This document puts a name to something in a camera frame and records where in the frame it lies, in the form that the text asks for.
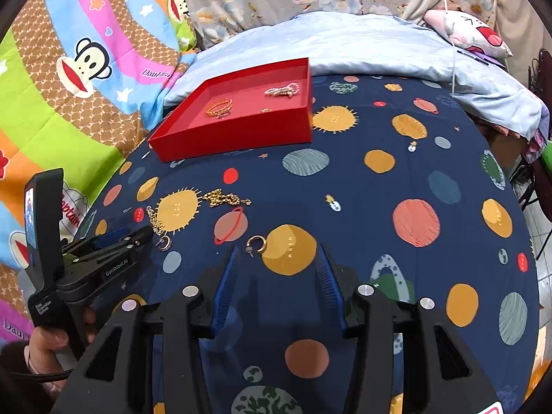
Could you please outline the person's left hand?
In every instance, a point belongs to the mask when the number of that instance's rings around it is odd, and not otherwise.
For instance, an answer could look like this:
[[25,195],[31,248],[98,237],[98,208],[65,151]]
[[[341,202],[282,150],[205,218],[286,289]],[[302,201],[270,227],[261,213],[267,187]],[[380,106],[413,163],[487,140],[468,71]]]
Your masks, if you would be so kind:
[[[83,311],[85,345],[96,338],[96,313],[89,307]],[[56,353],[68,345],[67,332],[59,329],[36,327],[25,347],[25,359],[29,370],[37,375],[62,372],[62,364]]]

